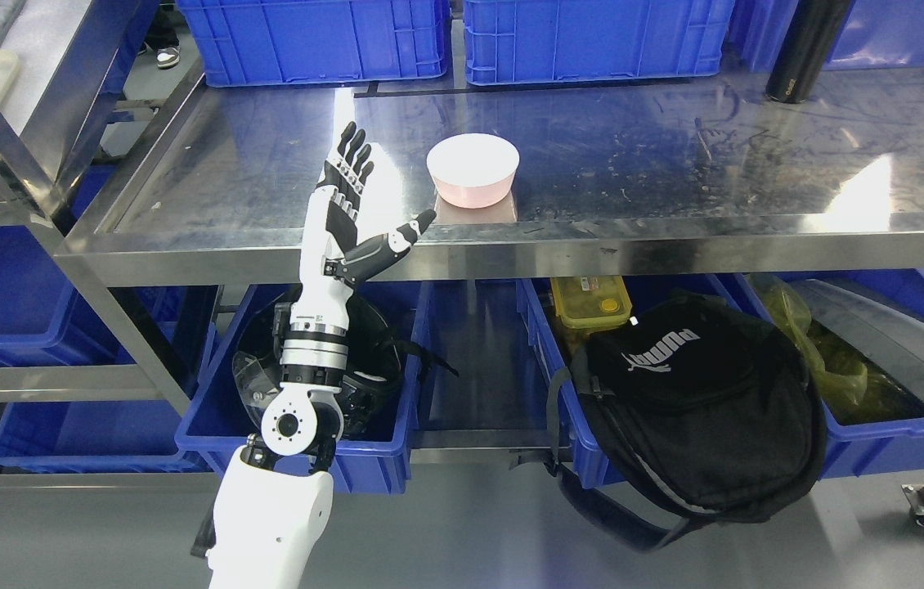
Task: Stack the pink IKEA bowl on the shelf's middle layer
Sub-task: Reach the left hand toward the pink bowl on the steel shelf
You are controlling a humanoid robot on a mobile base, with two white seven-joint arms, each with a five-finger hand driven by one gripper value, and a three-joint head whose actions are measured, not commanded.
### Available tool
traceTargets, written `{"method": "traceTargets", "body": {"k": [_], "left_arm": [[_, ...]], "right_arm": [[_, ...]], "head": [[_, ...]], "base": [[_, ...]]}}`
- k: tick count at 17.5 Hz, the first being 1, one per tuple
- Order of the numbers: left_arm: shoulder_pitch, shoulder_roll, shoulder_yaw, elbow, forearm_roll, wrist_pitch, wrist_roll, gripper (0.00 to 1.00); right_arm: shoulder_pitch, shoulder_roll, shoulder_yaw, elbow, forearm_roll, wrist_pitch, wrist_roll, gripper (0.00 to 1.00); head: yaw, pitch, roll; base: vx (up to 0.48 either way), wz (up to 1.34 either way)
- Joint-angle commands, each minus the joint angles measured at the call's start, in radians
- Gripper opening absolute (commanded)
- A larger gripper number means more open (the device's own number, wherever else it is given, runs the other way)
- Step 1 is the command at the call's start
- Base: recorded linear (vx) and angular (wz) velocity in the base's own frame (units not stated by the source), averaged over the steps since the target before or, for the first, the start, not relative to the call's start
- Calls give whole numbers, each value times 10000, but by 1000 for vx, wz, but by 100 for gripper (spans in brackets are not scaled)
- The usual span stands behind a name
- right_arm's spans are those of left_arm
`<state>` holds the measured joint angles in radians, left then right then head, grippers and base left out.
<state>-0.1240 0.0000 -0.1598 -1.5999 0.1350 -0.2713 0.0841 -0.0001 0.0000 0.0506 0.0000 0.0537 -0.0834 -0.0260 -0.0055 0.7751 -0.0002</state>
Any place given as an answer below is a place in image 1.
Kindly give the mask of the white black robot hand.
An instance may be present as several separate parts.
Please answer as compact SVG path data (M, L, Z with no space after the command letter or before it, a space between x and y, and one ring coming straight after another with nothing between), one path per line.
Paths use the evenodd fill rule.
M405 258L437 217L426 209L395 230L358 239L357 217L374 170L371 152L365 130L349 122L324 160L303 225L292 331L345 335L357 287Z

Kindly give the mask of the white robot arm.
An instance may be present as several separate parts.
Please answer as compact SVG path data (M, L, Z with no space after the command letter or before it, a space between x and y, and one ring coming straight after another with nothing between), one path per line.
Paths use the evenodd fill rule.
M347 354L342 328L290 328L279 392L213 501L204 552L212 588L300 586L334 504L329 466L343 432L336 395Z

